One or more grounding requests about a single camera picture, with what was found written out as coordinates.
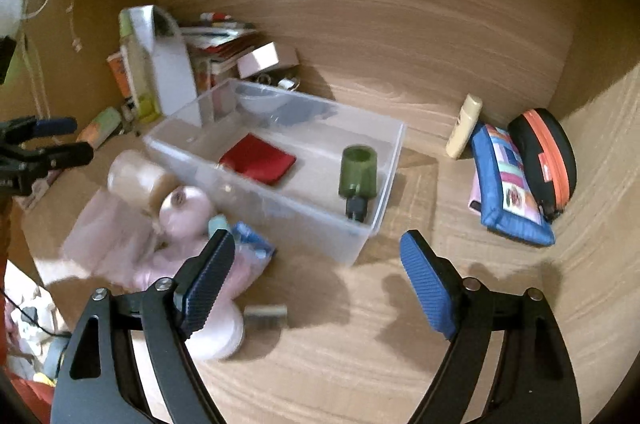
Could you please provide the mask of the white round cushion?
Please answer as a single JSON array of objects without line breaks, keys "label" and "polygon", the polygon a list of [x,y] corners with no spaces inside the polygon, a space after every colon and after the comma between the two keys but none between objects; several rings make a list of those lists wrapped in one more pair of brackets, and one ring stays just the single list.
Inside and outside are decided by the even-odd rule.
[{"label": "white round cushion", "polygon": [[203,329],[186,341],[186,349],[193,360],[226,360],[240,349],[244,334],[244,320],[238,306],[232,300],[217,301]]}]

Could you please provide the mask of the green orange wipes pack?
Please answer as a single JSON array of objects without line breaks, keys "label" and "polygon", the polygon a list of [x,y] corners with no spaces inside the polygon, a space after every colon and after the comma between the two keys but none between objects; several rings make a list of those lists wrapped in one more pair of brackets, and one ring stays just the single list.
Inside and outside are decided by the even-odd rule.
[{"label": "green orange wipes pack", "polygon": [[121,125],[122,116],[120,116],[119,111],[114,107],[107,107],[79,132],[76,141],[87,142],[93,150],[97,150],[120,129]]}]

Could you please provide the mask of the orange packet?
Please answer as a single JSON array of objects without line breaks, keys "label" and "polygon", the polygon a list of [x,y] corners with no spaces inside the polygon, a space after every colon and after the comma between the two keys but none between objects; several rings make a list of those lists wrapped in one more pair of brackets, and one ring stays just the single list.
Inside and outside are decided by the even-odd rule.
[{"label": "orange packet", "polygon": [[122,94],[122,97],[125,100],[128,100],[131,96],[131,91],[122,54],[120,54],[120,52],[115,52],[109,55],[106,61],[116,81],[118,90]]}]

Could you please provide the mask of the yellow green spray bottle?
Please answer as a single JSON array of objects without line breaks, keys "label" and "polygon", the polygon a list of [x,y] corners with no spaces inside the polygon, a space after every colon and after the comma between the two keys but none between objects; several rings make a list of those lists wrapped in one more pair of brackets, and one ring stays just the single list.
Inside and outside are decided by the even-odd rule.
[{"label": "yellow green spray bottle", "polygon": [[149,124],[160,117],[153,86],[150,81],[149,54],[143,48],[131,13],[134,9],[122,9],[119,13],[120,54],[124,62],[134,116],[142,124]]}]

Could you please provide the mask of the small grey green box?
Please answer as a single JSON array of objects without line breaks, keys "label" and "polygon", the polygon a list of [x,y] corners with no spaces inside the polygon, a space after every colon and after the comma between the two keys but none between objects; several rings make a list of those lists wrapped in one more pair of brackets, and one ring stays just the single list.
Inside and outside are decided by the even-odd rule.
[{"label": "small grey green box", "polygon": [[274,331],[288,327],[288,307],[285,305],[247,305],[243,310],[247,329]]}]

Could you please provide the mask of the pink round case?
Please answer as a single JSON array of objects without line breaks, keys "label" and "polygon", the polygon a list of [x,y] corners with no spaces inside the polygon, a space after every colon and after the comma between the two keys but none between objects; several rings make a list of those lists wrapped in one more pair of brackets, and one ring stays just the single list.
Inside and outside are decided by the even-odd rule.
[{"label": "pink round case", "polygon": [[191,240],[207,232],[216,213],[207,194],[191,185],[180,185],[163,200],[158,223],[171,241]]}]

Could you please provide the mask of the blue patchwork pencil case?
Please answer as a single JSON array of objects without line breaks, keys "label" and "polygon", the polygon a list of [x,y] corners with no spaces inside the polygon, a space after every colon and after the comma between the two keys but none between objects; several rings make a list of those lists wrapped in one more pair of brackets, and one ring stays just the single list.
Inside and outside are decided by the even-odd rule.
[{"label": "blue patchwork pencil case", "polygon": [[535,246],[551,246],[555,236],[530,191],[524,165],[509,133],[478,124],[470,139],[475,173],[469,209],[489,231]]}]

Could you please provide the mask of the teal tube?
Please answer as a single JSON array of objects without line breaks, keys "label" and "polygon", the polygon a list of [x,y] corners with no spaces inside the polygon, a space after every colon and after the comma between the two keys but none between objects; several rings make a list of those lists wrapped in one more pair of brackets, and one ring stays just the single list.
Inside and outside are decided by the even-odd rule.
[{"label": "teal tube", "polygon": [[231,231],[231,227],[225,215],[218,214],[211,217],[207,224],[208,236],[213,237],[218,230]]}]

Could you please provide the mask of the blue card box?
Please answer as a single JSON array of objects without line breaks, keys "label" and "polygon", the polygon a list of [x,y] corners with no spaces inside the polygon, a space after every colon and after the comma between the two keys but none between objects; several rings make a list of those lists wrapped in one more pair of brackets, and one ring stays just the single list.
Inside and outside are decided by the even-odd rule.
[{"label": "blue card box", "polygon": [[245,222],[237,222],[231,228],[231,234],[238,248],[251,251],[257,259],[270,260],[277,253],[277,248]]}]

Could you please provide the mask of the black orange zip case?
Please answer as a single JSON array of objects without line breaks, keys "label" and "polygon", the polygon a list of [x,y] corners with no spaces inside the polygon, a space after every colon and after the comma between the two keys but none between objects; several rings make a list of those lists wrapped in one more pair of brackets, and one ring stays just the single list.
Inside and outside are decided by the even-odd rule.
[{"label": "black orange zip case", "polygon": [[577,184],[572,144],[560,122],[546,109],[531,109],[508,124],[520,153],[530,191],[544,219],[563,214]]}]

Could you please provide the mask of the red cloth pouch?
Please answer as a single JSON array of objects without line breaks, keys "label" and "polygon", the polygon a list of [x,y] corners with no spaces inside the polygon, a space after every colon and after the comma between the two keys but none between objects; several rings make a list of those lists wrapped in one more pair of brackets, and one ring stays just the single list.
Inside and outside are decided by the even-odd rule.
[{"label": "red cloth pouch", "polygon": [[219,164],[247,179],[273,185],[296,163],[296,157],[247,133],[219,159]]}]

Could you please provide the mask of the small white pink box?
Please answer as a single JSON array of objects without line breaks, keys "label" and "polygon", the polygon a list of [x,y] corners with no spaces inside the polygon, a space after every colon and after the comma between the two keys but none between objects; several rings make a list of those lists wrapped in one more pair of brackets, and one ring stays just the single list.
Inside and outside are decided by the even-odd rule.
[{"label": "small white pink box", "polygon": [[236,66],[239,77],[245,79],[263,72],[299,66],[299,59],[292,46],[270,42],[241,56]]}]

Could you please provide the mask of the green bottle black cap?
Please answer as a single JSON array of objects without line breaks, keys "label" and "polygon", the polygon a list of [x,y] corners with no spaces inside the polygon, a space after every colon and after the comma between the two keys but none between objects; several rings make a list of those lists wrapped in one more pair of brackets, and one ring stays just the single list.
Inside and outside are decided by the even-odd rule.
[{"label": "green bottle black cap", "polygon": [[369,202],[378,195],[378,154],[372,147],[356,144],[344,148],[338,195],[345,200],[348,219],[366,220]]}]

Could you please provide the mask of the cream lotion bottle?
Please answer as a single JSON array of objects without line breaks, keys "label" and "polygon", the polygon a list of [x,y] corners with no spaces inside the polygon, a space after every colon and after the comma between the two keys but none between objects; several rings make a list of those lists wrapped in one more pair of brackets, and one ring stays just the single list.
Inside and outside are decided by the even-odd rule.
[{"label": "cream lotion bottle", "polygon": [[445,147],[446,154],[450,158],[457,159],[463,153],[480,118],[482,107],[483,100],[476,95],[468,94],[464,99]]}]

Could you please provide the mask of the clear plastic storage bin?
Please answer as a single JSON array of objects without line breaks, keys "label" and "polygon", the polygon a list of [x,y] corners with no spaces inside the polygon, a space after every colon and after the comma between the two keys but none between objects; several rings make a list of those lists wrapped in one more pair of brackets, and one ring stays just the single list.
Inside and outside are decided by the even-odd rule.
[{"label": "clear plastic storage bin", "polygon": [[[405,125],[318,96],[228,80],[160,121],[149,155],[204,191],[229,219],[280,251],[315,251],[352,266],[381,228]],[[376,194],[361,221],[338,193],[343,152],[378,156]]]}]

